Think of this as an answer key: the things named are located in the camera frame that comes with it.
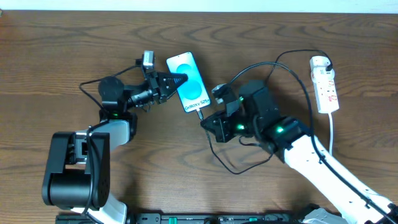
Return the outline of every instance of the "white power strip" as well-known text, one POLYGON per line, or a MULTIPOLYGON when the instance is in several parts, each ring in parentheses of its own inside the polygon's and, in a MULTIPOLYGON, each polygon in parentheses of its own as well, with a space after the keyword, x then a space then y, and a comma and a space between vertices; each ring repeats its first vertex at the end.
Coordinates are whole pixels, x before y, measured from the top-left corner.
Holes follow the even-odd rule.
POLYGON ((310 60, 311 79, 315 90, 318 112, 329 114, 330 141, 329 153, 333 153, 333 120, 331 113, 339 109, 335 86, 335 71, 327 71, 330 60, 324 56, 314 56, 310 60))

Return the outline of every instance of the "phone screen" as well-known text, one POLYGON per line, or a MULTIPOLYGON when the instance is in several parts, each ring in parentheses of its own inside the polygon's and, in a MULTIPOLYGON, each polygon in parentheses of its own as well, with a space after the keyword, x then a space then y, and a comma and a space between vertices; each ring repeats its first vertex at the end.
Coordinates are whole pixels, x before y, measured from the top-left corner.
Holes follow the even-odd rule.
POLYGON ((166 64, 171 73, 188 75, 188 80, 177 89, 185 112, 189 113, 210 105, 210 97, 191 52, 168 58, 166 64))

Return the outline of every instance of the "black cable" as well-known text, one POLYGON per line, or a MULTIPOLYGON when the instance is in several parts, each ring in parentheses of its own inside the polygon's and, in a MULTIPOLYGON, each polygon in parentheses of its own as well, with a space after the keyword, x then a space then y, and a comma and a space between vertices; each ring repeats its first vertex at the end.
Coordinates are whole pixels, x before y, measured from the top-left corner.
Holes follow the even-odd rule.
MULTIPOLYGON (((138 67, 138 65, 130 66, 130 67, 128 67, 128 68, 126 68, 126 69, 124 69, 124 70, 118 72, 118 73, 113 74, 112 77, 116 77, 116 76, 118 76, 118 75, 121 75, 121 74, 123 74, 124 72, 129 71, 129 70, 132 70, 133 68, 136 68, 136 67, 138 67)), ((104 112, 105 114, 109 114, 109 112, 105 110, 105 108, 101 105, 101 103, 98 102, 98 100, 96 100, 96 99, 94 98, 94 96, 92 96, 92 95, 89 94, 86 90, 83 89, 83 85, 87 85, 87 84, 94 83, 94 82, 99 82, 99 81, 103 80, 104 78, 106 78, 106 77, 99 78, 99 79, 97 79, 97 80, 91 80, 91 81, 88 81, 88 82, 83 82, 83 83, 79 84, 79 89, 80 89, 80 91, 82 91, 86 96, 88 96, 91 100, 93 100, 94 103, 96 103, 96 104, 99 106, 99 108, 101 108, 101 111, 102 111, 102 112, 104 112)))
POLYGON ((310 116, 311 142, 312 142, 312 146, 313 146, 316 154, 320 158, 320 161, 322 161, 325 164, 325 166, 330 170, 330 172, 332 172, 340 181, 342 181, 342 183, 344 183, 356 195, 358 195, 362 200, 364 200, 366 202, 366 205, 369 205, 372 208, 374 208, 377 212, 379 212, 382 216, 384 216, 386 219, 388 219, 393 224, 397 224, 397 222, 395 222, 392 218, 390 218, 388 216, 388 214, 383 209, 379 208, 370 198, 367 198, 367 196, 362 194, 358 189, 356 189, 346 179, 344 179, 344 177, 342 177, 336 170, 334 170, 334 168, 332 168, 332 166, 326 161, 325 156, 323 156, 320 153, 319 149, 317 148, 317 144, 315 143, 314 125, 313 125, 314 122, 313 122, 313 115, 312 115, 311 100, 310 100, 310 97, 308 95, 307 89, 306 89, 304 83, 299 79, 299 76, 295 72, 293 72, 292 70, 289 70, 289 73, 292 74, 294 76, 294 78, 300 83, 300 85, 301 85, 301 87, 302 87, 302 89, 304 91, 305 98, 307 99, 308 113, 309 113, 309 116, 310 116))
POLYGON ((82 215, 87 215, 88 209, 90 207, 91 201, 93 199, 93 191, 94 191, 94 158, 93 158, 93 150, 91 148, 91 138, 90 133, 93 130, 92 127, 89 127, 86 132, 86 144, 88 151, 88 158, 90 160, 90 191, 88 192, 88 199, 85 206, 85 209, 81 213, 82 215))
POLYGON ((230 86, 233 82, 235 82, 236 79, 238 79, 242 74, 244 74, 248 70, 250 70, 252 68, 256 68, 256 67, 261 66, 261 65, 274 65, 274 66, 277 65, 277 66, 280 66, 280 67, 282 67, 282 68, 284 68, 286 70, 289 70, 289 68, 286 65, 282 64, 282 63, 277 63, 277 62, 259 62, 259 63, 255 63, 254 65, 248 66, 244 70, 241 70, 237 75, 235 75, 235 77, 233 77, 231 79, 231 81, 229 81, 228 85, 230 86))
POLYGON ((250 169, 253 169, 253 168, 255 168, 256 166, 265 164, 265 163, 268 162, 268 161, 271 159, 271 157, 273 156, 273 154, 271 154, 271 155, 268 157, 268 159, 266 159, 266 160, 264 160, 264 161, 262 161, 262 162, 259 162, 259 163, 257 163, 257 164, 254 164, 253 166, 251 166, 251 167, 249 167, 249 168, 247 168, 247 169, 244 169, 244 170, 242 170, 242 171, 240 171, 240 172, 233 172, 233 171, 232 171, 230 168, 228 168, 228 166, 226 166, 225 163, 217 156, 216 152, 215 152, 214 149, 213 149, 213 145, 211 144, 211 139, 210 139, 209 132, 208 132, 207 130, 205 130, 205 132, 206 132, 206 135, 207 135, 207 140, 209 141, 210 150, 211 150, 211 152, 213 153, 213 155, 219 160, 219 162, 225 167, 226 170, 228 170, 230 173, 232 173, 232 174, 234 174, 234 175, 243 174, 244 172, 246 172, 246 171, 248 171, 248 170, 250 170, 250 169))
MULTIPOLYGON (((197 110, 197 113, 198 113, 199 119, 200 119, 201 121, 203 121, 203 114, 202 114, 201 110, 197 110)), ((258 115, 255 115, 255 116, 254 116, 254 120, 255 120, 255 121, 257 121, 257 117, 258 117, 258 115)), ((216 152, 215 152, 214 149, 213 149, 213 145, 211 144, 211 139, 210 139, 209 132, 208 132, 207 130, 205 130, 205 132, 206 132, 207 140, 209 141, 210 150, 211 150, 211 152, 213 153, 213 155, 219 160, 219 162, 225 167, 226 170, 228 170, 230 173, 232 173, 232 174, 234 174, 234 175, 243 174, 244 172, 246 172, 246 171, 248 171, 248 170, 250 170, 250 169, 253 169, 253 168, 255 168, 256 166, 265 164, 265 163, 268 162, 268 161, 272 158, 272 156, 273 156, 273 154, 271 154, 271 155, 268 157, 268 159, 266 159, 266 160, 264 160, 264 161, 262 161, 262 162, 259 162, 259 163, 257 163, 257 164, 254 164, 253 166, 251 166, 251 167, 249 167, 249 168, 247 168, 247 169, 244 169, 244 170, 242 170, 242 171, 240 171, 240 172, 233 172, 233 171, 232 171, 230 168, 228 168, 228 166, 226 166, 225 163, 217 156, 216 152)))
MULTIPOLYGON (((313 113, 312 113, 312 107, 311 107, 311 100, 310 97, 308 95, 307 89, 304 85, 304 83, 299 79, 299 76, 292 70, 290 70, 287 66, 279 64, 279 63, 273 63, 274 65, 280 66, 286 70, 288 70, 288 72, 298 81, 298 83, 300 84, 300 86, 302 87, 304 94, 305 94, 305 98, 307 100, 307 105, 308 105, 308 115, 310 117, 310 135, 311 135, 311 142, 312 142, 312 146, 316 152, 316 154, 318 155, 318 157, 320 158, 320 162, 323 162, 326 167, 330 170, 330 172, 332 172, 340 181, 342 181, 342 183, 344 183, 348 188, 350 188, 356 195, 358 195, 362 200, 364 200, 366 202, 366 205, 371 206, 372 208, 374 208, 377 212, 379 212, 381 215, 383 215, 386 219, 388 219, 390 222, 392 222, 393 224, 398 224, 397 222, 395 222, 392 218, 388 217, 388 214, 382 210, 381 208, 379 208, 370 198, 367 198, 365 195, 363 195, 358 189, 356 189, 354 186, 352 186, 346 179, 344 179, 344 177, 342 177, 336 170, 334 170, 334 168, 332 168, 332 166, 326 161, 325 156, 323 156, 319 149, 317 148, 317 145, 315 143, 315 135, 314 135, 314 122, 313 122, 313 113)), ((242 73, 248 71, 251 68, 260 66, 260 65, 272 65, 272 63, 269 62, 260 62, 257 64, 254 64, 249 66, 248 68, 245 68, 244 70, 242 70, 241 72, 239 72, 231 81, 230 83, 232 83, 233 81, 235 81, 242 73)))
POLYGON ((242 142, 242 138, 243 138, 243 136, 240 136, 239 137, 239 143, 242 145, 242 146, 256 146, 256 147, 261 147, 261 145, 260 144, 258 144, 258 143, 243 143, 242 142))
POLYGON ((259 127, 258 127, 258 125, 257 125, 257 119, 258 119, 258 115, 256 114, 256 115, 254 115, 253 116, 253 121, 252 121, 252 123, 253 123, 253 129, 254 129, 254 134, 256 135, 256 137, 257 137, 257 139, 259 140, 259 141, 262 141, 262 137, 261 137, 261 135, 260 135, 260 130, 259 130, 259 127))
MULTIPOLYGON (((322 50, 314 50, 314 49, 300 49, 300 50, 288 50, 288 51, 285 51, 285 52, 281 53, 281 54, 276 58, 275 63, 277 63, 277 62, 279 61, 279 58, 280 58, 282 55, 287 54, 287 53, 292 53, 292 52, 320 52, 320 53, 323 54, 325 57, 327 57, 327 58, 329 59, 329 61, 330 61, 330 65, 328 65, 328 66, 326 67, 326 71, 330 71, 330 70, 333 68, 333 64, 332 64, 332 62, 331 62, 331 59, 330 59, 330 57, 326 54, 326 52, 324 52, 324 51, 322 51, 322 50)), ((272 70, 269 72, 269 74, 268 74, 268 76, 267 76, 267 78, 266 78, 266 83, 268 82, 269 77, 272 75, 272 72, 274 71, 275 66, 276 66, 276 65, 274 65, 274 66, 272 67, 272 70)))

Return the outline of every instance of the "wood grain surface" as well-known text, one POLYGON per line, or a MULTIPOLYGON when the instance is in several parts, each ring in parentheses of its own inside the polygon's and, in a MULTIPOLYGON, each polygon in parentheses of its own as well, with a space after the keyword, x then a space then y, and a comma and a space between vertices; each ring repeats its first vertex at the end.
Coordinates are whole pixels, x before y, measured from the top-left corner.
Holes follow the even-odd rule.
MULTIPOLYGON (((191 51, 210 91, 252 63, 303 48, 326 51, 335 65, 336 158, 398 203, 398 16, 6 11, 0 18, 0 222, 53 223, 61 212, 41 198, 51 136, 98 122, 98 109, 79 83, 132 65, 144 50, 155 51, 159 71, 167 71, 168 57, 191 51)), ((281 60, 300 75, 311 99, 313 55, 281 60)), ((236 87, 264 79, 269 70, 254 69, 236 87)), ((134 71, 122 80, 136 84, 142 75, 134 71)), ((285 114, 308 122, 303 93, 287 72, 277 69, 269 88, 285 114)), ((96 85, 88 90, 96 94, 96 85)), ((185 114, 177 95, 137 114, 136 137, 111 154, 111 191, 133 208, 256 213, 313 202, 335 211, 276 158, 243 175, 229 174, 211 155, 197 115, 185 114)), ((315 110, 315 122, 327 146, 328 118, 315 110)), ((239 170, 267 157, 237 139, 215 148, 239 170)))

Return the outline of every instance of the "power strip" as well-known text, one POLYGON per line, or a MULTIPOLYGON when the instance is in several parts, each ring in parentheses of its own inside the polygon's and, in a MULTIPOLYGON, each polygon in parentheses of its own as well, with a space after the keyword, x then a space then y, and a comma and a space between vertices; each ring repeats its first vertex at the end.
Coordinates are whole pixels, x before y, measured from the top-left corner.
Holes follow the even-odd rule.
POLYGON ((326 70, 330 64, 327 57, 314 56, 310 60, 311 79, 315 90, 319 113, 332 113, 339 109, 335 86, 335 71, 326 70))

